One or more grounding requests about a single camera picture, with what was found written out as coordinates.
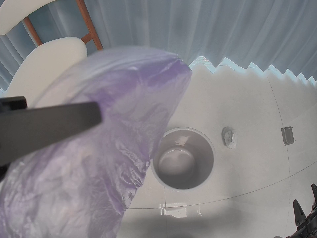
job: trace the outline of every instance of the white chair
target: white chair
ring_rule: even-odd
[[[85,43],[93,39],[98,50],[101,42],[83,0],[76,0],[89,33],[83,38],[66,37],[42,44],[28,15],[55,0],[5,0],[0,7],[0,35],[5,35],[24,19],[37,42],[14,75],[6,97],[25,96],[32,106],[38,96],[70,66],[87,57]]]

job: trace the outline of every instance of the tile floor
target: tile floor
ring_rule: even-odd
[[[125,213],[117,237],[289,236],[296,230],[293,200],[305,213],[317,183],[317,86],[291,73],[260,74],[221,66],[212,74],[192,68],[191,84],[168,128],[192,127],[216,151],[211,179],[191,192],[164,188],[148,170]],[[228,149],[222,129],[237,130]],[[295,143],[284,146],[281,128],[292,126]]]

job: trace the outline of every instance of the curtain fold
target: curtain fold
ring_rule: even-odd
[[[317,79],[317,0],[85,0],[103,47],[145,45],[177,53],[186,63],[224,57],[242,68]],[[75,0],[58,0],[30,15],[43,42],[87,32]],[[6,89],[35,48],[24,25],[0,37],[0,87]],[[88,54],[96,51],[87,44]]]

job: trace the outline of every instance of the wooden chair frame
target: wooden chair frame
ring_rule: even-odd
[[[86,34],[84,37],[81,38],[81,40],[86,44],[87,42],[89,42],[90,40],[93,40],[97,49],[98,50],[102,50],[103,46],[100,42],[99,36],[96,32],[96,29],[93,25],[93,22],[90,18],[89,12],[87,10],[86,4],[84,0],[76,0],[77,6],[81,12],[81,15],[86,23],[86,26],[88,28],[89,33]],[[43,44],[43,42],[41,41],[40,37],[38,36],[37,32],[34,29],[33,24],[30,21],[30,18],[28,16],[26,16],[26,18],[24,19],[24,22],[28,28],[28,30],[30,31],[32,37],[34,38],[35,42],[37,43],[37,45],[41,45]]]

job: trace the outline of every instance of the translucent plastic bag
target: translucent plastic bag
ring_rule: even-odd
[[[11,164],[0,237],[115,237],[191,73],[177,55],[141,47],[67,70],[35,106],[97,101],[103,122]]]

